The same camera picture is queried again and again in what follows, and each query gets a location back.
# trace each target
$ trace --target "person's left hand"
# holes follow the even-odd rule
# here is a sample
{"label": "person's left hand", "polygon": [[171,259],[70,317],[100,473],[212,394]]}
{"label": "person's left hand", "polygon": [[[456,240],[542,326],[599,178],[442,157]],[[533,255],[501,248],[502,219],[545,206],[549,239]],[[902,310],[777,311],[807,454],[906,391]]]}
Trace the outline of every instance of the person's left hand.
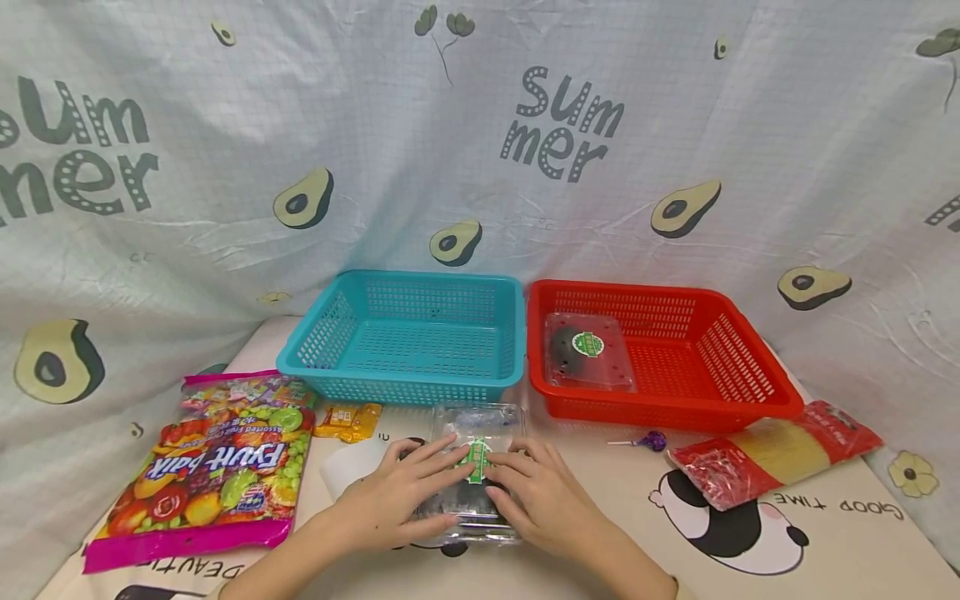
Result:
{"label": "person's left hand", "polygon": [[[442,452],[454,440],[456,435],[450,434],[427,445],[409,439],[393,442],[376,471],[350,484],[317,517],[341,538],[347,552],[389,550],[437,537],[457,524],[456,516],[413,521],[410,516],[421,502],[473,471],[473,463],[450,468],[469,453],[469,444]],[[409,454],[401,460],[404,452]]]}

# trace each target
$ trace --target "basket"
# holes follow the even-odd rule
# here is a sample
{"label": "basket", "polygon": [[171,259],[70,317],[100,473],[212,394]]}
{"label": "basket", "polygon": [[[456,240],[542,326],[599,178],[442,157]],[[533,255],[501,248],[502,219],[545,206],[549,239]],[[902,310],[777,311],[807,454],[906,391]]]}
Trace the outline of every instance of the basket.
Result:
{"label": "basket", "polygon": [[523,294],[513,278],[347,271],[276,360],[350,402],[495,402],[523,375]]}
{"label": "basket", "polygon": [[[636,390],[570,389],[547,381],[543,335],[552,312],[617,319]],[[710,290],[545,279],[530,290],[527,331],[531,384],[559,419],[729,433],[762,417],[792,419],[804,408],[747,319]]]}

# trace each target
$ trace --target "clear plastic clamshell box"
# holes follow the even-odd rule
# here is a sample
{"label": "clear plastic clamshell box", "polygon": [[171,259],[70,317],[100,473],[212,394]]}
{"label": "clear plastic clamshell box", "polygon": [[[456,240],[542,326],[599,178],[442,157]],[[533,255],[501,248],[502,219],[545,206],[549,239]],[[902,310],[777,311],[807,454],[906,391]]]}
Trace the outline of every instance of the clear plastic clamshell box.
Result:
{"label": "clear plastic clamshell box", "polygon": [[565,388],[636,390],[620,323],[613,317],[550,313],[544,324],[545,379]]}
{"label": "clear plastic clamshell box", "polygon": [[488,486],[497,486],[488,480],[483,469],[487,452],[506,452],[514,438],[526,432],[526,413],[514,404],[445,404],[433,409],[431,438],[438,440],[449,433],[457,439],[450,445],[456,448],[471,444],[465,462],[478,467],[467,479],[451,486],[423,502],[416,512],[419,518],[433,515],[456,515],[460,524],[430,545],[444,545],[462,541],[482,541],[498,544],[520,542],[514,528],[500,515],[487,496]]}

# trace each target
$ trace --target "green sticker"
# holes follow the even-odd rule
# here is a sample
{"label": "green sticker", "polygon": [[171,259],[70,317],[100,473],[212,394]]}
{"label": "green sticker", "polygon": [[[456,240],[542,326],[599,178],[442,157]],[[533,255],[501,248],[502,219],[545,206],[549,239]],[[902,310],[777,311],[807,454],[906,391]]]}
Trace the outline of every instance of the green sticker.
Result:
{"label": "green sticker", "polygon": [[469,454],[457,463],[457,466],[465,465],[466,463],[475,464],[473,472],[467,477],[469,483],[483,483],[483,469],[490,465],[490,461],[487,460],[487,452],[490,452],[490,447],[483,440],[474,440],[470,444]]}
{"label": "green sticker", "polygon": [[593,335],[592,331],[582,331],[573,336],[573,347],[585,356],[596,358],[603,351],[603,340]]}

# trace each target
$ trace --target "blue plastic basket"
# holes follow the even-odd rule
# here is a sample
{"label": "blue plastic basket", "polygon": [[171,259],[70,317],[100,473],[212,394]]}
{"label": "blue plastic basket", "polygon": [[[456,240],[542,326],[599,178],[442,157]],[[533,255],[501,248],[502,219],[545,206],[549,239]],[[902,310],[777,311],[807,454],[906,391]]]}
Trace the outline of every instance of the blue plastic basket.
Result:
{"label": "blue plastic basket", "polygon": [[511,277],[347,271],[290,335],[277,369],[350,402],[495,402],[523,375]]}

